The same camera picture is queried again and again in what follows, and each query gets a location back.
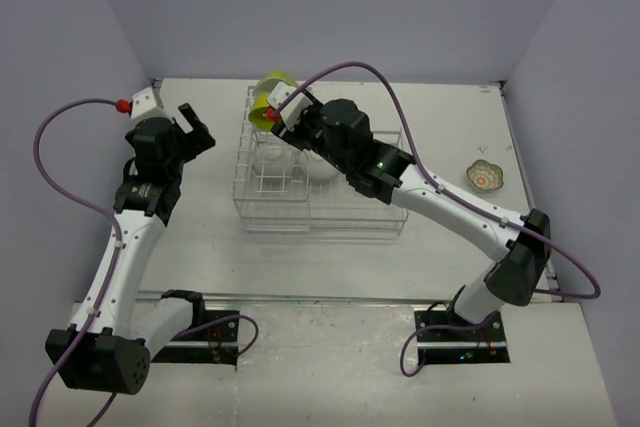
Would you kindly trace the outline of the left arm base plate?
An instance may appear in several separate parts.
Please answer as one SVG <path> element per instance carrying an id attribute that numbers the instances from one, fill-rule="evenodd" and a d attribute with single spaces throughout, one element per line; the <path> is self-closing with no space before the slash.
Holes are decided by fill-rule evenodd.
<path id="1" fill-rule="evenodd" d="M 169 342 L 152 359 L 158 364 L 215 364 L 236 366 L 239 320 L 231 319 Z"/>

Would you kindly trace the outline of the lime green bowl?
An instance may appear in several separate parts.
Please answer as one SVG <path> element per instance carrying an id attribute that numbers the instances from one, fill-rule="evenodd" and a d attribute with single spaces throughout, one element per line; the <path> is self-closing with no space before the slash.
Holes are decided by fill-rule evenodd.
<path id="1" fill-rule="evenodd" d="M 248 120 L 259 130 L 269 132 L 275 120 L 275 108 L 269 103 L 269 94 L 262 93 L 255 97 L 248 114 Z"/>

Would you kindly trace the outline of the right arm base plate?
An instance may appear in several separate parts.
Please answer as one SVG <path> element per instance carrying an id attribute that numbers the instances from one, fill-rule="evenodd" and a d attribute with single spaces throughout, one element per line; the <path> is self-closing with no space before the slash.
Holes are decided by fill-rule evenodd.
<path id="1" fill-rule="evenodd" d="M 510 355 L 501 313 L 480 329 L 434 329 L 416 338 L 420 365 L 506 364 Z"/>

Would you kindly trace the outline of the green bowl white inside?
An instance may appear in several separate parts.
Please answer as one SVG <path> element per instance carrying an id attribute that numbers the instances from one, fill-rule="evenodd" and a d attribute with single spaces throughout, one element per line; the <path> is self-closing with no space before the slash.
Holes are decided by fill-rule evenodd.
<path id="1" fill-rule="evenodd" d="M 280 84 L 284 83 L 293 88 L 297 88 L 299 86 L 298 82 L 291 77 L 288 73 L 282 70 L 273 70 L 263 76 L 252 89 L 252 96 L 259 97 L 261 95 L 267 94 L 269 95 L 274 88 Z"/>

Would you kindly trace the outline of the patterned flower-shaped bowl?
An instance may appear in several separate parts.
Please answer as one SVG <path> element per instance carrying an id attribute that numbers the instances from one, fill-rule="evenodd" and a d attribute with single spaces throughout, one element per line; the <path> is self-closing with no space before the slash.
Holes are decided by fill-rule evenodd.
<path id="1" fill-rule="evenodd" d="M 479 192 L 493 192 L 504 186 L 503 169 L 484 159 L 474 161 L 466 169 L 466 178 Z"/>

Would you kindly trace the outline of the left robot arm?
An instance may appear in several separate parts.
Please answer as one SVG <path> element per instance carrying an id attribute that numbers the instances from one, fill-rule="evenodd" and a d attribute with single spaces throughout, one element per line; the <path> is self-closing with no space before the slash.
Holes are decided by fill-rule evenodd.
<path id="1" fill-rule="evenodd" d="M 178 334 L 201 337 L 208 326 L 201 294 L 170 290 L 138 323 L 136 298 L 150 257 L 181 196 L 183 168 L 215 140 L 190 104 L 171 117 L 141 120 L 125 138 L 134 150 L 112 209 L 110 240 L 80 308 L 65 329 L 50 331 L 45 351 L 70 389 L 137 394 L 156 355 Z"/>

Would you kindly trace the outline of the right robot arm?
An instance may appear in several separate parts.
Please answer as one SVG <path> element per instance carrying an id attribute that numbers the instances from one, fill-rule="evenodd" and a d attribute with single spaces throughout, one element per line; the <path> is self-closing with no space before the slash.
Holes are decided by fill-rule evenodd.
<path id="1" fill-rule="evenodd" d="M 550 233 L 546 214 L 504 209 L 423 174 L 412 154 L 375 139 L 368 116 L 347 99 L 315 101 L 293 127 L 278 121 L 271 131 L 287 144 L 319 155 L 361 195 L 420 214 L 490 259 L 490 266 L 456 293 L 448 309 L 446 327 L 454 338 L 471 338 L 505 304 L 525 307 L 531 302 L 550 257 L 542 240 Z"/>

